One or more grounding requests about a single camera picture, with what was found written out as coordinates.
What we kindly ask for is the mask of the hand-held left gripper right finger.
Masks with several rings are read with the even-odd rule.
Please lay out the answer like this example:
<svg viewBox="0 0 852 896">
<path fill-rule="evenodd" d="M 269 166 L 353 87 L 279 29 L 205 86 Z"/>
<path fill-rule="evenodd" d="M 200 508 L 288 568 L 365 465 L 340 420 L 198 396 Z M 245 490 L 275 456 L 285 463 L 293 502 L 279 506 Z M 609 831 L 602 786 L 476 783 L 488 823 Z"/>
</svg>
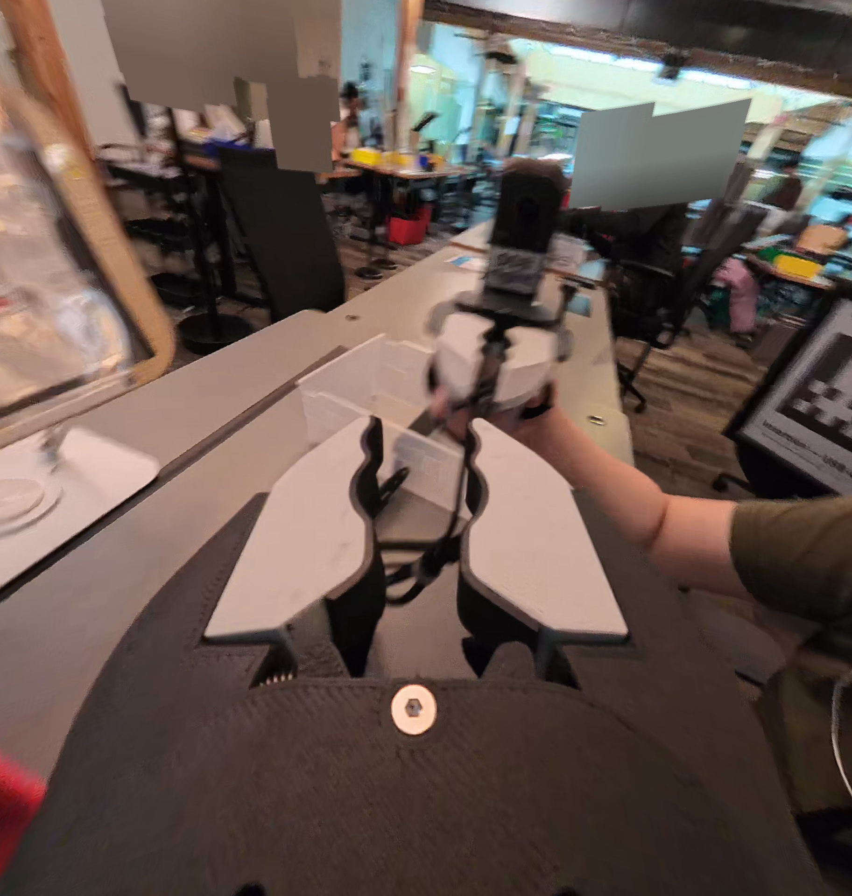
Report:
<svg viewBox="0 0 852 896">
<path fill-rule="evenodd" d="M 570 646 L 618 647 L 629 628 L 574 491 L 552 465 L 487 420 L 466 435 L 457 615 L 477 675 L 521 644 L 540 676 Z"/>
</svg>

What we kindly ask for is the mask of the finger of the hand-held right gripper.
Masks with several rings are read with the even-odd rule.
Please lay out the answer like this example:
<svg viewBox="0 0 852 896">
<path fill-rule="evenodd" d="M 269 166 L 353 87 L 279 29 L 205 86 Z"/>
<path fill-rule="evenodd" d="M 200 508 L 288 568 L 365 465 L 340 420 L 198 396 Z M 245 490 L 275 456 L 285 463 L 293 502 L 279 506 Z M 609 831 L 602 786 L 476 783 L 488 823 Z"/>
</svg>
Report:
<svg viewBox="0 0 852 896">
<path fill-rule="evenodd" d="M 512 328 L 495 384 L 495 408 L 515 409 L 526 404 L 548 383 L 557 357 L 554 330 Z"/>
<path fill-rule="evenodd" d="M 487 415 L 491 398 L 482 385 L 482 368 L 493 327 L 483 315 L 448 315 L 439 325 L 431 362 L 432 403 L 438 415 Z"/>
</svg>

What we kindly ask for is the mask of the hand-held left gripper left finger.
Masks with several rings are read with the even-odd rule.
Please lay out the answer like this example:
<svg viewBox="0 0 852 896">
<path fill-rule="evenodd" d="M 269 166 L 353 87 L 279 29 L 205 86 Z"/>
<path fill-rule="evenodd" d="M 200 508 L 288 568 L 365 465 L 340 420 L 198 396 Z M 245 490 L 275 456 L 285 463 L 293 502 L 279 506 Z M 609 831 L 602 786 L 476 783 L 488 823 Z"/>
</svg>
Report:
<svg viewBox="0 0 852 896">
<path fill-rule="evenodd" d="M 353 420 L 272 487 L 204 630 L 213 644 L 278 644 L 366 672 L 387 607 L 375 518 L 382 422 Z"/>
</svg>

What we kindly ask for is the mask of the red plastic bin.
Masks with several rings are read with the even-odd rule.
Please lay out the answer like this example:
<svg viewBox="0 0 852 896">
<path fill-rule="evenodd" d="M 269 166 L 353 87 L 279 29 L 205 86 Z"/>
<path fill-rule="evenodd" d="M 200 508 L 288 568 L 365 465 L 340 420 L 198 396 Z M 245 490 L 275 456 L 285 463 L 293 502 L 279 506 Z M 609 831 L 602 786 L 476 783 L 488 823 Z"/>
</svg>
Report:
<svg viewBox="0 0 852 896">
<path fill-rule="evenodd" d="M 0 876 L 47 794 L 44 778 L 0 754 Z"/>
</svg>

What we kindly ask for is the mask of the person's right forearm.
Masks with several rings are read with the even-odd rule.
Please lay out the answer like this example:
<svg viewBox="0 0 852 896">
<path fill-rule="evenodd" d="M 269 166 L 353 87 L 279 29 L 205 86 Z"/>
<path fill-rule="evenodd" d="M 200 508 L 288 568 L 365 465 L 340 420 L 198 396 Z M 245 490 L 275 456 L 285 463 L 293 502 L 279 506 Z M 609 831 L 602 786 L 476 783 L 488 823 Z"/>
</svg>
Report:
<svg viewBox="0 0 852 896">
<path fill-rule="evenodd" d="M 571 487 L 585 491 L 621 535 L 672 581 L 748 599 L 732 560 L 733 502 L 663 492 L 650 477 L 605 452 L 557 408 L 523 444 Z"/>
</svg>

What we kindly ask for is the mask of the person's right hand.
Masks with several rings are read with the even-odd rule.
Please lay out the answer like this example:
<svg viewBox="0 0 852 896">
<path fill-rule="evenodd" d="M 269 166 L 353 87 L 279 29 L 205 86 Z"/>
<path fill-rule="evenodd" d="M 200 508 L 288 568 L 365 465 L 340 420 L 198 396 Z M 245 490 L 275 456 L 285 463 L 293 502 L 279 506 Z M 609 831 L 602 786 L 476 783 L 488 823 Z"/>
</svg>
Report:
<svg viewBox="0 0 852 896">
<path fill-rule="evenodd" d="M 465 445 L 472 420 L 487 420 L 519 442 L 528 443 L 552 419 L 555 408 L 556 380 L 551 379 L 524 404 L 488 415 L 453 401 L 449 391 L 439 386 L 432 393 L 429 414 L 435 428 L 461 446 Z"/>
</svg>

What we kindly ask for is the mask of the clear plastic bin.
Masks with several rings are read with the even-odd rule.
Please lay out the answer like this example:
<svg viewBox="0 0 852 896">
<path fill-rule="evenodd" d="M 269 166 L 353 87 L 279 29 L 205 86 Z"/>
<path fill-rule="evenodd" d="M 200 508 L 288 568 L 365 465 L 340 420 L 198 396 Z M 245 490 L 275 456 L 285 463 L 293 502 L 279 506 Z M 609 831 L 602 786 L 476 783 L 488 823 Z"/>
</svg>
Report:
<svg viewBox="0 0 852 896">
<path fill-rule="evenodd" d="M 379 334 L 301 377 L 297 390 L 310 448 L 354 420 L 377 417 L 383 425 L 379 480 L 407 468 L 407 491 L 451 511 L 463 450 L 430 416 L 431 360 L 431 350 Z"/>
</svg>

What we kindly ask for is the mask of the small red crate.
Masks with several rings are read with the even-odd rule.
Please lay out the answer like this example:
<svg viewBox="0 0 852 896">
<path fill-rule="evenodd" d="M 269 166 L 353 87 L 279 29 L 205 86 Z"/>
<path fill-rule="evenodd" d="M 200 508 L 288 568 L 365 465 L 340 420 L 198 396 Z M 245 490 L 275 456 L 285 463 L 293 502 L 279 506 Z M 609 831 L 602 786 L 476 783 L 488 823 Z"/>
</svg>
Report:
<svg viewBox="0 0 852 896">
<path fill-rule="evenodd" d="M 387 242 L 391 245 L 418 245 L 426 238 L 432 221 L 432 206 L 420 207 L 411 215 L 392 215 L 387 219 Z"/>
</svg>

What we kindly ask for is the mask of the white stand base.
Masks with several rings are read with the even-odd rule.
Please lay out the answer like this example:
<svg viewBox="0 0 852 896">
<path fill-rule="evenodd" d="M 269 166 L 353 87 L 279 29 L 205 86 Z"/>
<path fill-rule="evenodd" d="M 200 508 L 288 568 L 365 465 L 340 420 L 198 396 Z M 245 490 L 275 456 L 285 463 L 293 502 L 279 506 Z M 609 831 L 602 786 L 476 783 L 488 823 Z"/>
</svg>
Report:
<svg viewBox="0 0 852 896">
<path fill-rule="evenodd" d="M 84 428 L 51 461 L 41 435 L 0 450 L 0 590 L 158 476 L 151 456 Z"/>
</svg>

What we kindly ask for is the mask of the olive green shirt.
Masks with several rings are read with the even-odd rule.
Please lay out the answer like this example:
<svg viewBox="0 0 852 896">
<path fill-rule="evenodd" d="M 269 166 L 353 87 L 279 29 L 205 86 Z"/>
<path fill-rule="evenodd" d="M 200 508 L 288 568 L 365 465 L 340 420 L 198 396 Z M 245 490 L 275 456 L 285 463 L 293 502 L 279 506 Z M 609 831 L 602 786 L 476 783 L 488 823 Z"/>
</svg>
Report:
<svg viewBox="0 0 852 896">
<path fill-rule="evenodd" d="M 852 670 L 852 496 L 740 503 L 731 551 L 756 601 L 812 625 L 755 700 L 791 808 L 852 811 L 831 743 L 834 686 Z"/>
</svg>

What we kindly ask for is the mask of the framed black-white marker sign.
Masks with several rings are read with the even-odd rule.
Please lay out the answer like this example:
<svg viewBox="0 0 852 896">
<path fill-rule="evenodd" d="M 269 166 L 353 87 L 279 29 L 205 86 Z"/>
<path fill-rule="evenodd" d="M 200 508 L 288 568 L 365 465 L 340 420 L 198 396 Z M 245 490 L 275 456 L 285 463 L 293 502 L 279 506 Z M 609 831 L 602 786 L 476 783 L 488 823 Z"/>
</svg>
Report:
<svg viewBox="0 0 852 896">
<path fill-rule="evenodd" d="M 724 430 L 757 498 L 852 496 L 852 284 L 791 339 Z"/>
</svg>

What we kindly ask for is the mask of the wooden document stand board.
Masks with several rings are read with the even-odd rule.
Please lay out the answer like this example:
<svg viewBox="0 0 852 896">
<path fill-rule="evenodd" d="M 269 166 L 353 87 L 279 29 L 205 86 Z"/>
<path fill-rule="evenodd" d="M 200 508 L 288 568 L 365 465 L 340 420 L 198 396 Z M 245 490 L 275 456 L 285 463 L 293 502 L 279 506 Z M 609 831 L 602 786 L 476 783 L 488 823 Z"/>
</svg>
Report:
<svg viewBox="0 0 852 896">
<path fill-rule="evenodd" d="M 151 383 L 176 347 L 97 167 L 13 50 L 0 8 L 0 446 Z"/>
</svg>

